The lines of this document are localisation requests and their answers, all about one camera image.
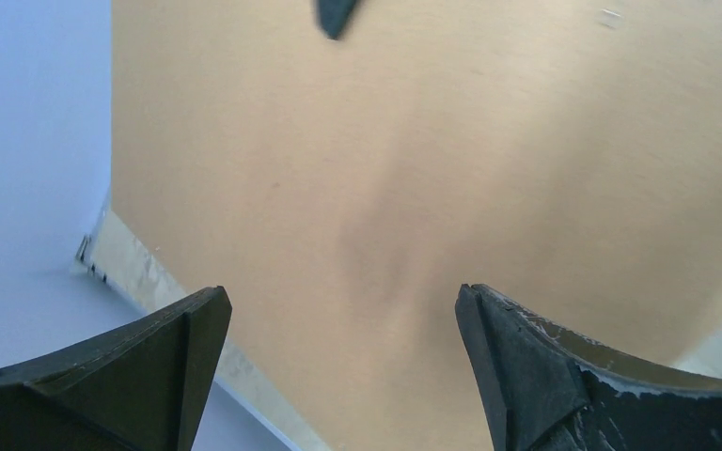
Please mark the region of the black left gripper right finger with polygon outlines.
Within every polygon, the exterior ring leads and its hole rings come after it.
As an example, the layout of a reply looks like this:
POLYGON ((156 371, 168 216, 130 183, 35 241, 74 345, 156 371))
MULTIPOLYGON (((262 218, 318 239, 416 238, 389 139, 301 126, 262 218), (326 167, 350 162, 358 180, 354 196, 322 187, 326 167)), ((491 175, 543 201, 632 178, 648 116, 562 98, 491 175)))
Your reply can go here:
POLYGON ((455 315, 497 450, 722 450, 722 379, 635 357, 482 285, 455 315))

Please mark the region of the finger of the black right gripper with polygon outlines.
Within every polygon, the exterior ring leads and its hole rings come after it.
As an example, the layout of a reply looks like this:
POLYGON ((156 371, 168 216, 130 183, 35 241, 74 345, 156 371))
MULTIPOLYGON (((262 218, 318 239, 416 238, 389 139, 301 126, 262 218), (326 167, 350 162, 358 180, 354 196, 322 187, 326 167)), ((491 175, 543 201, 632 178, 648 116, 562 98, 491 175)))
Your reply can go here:
POLYGON ((324 35, 339 40, 359 3, 359 0, 317 0, 317 25, 324 35))

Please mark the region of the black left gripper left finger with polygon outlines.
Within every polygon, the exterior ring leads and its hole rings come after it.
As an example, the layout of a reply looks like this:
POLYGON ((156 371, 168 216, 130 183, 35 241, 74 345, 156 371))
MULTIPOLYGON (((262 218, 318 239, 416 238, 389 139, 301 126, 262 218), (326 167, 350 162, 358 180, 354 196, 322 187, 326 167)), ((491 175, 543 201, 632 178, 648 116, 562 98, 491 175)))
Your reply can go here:
POLYGON ((223 288, 203 288, 0 368, 0 450, 191 449, 231 311, 223 288))

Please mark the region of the brown backing board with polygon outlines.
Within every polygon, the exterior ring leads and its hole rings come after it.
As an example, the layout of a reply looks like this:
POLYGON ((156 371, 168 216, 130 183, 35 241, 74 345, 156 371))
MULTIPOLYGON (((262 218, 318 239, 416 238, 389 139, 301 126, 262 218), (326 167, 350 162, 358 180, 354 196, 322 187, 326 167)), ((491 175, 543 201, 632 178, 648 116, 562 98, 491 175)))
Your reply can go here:
POLYGON ((484 283, 669 364, 722 323, 722 1, 116 1, 113 207, 335 450, 487 450, 484 283))

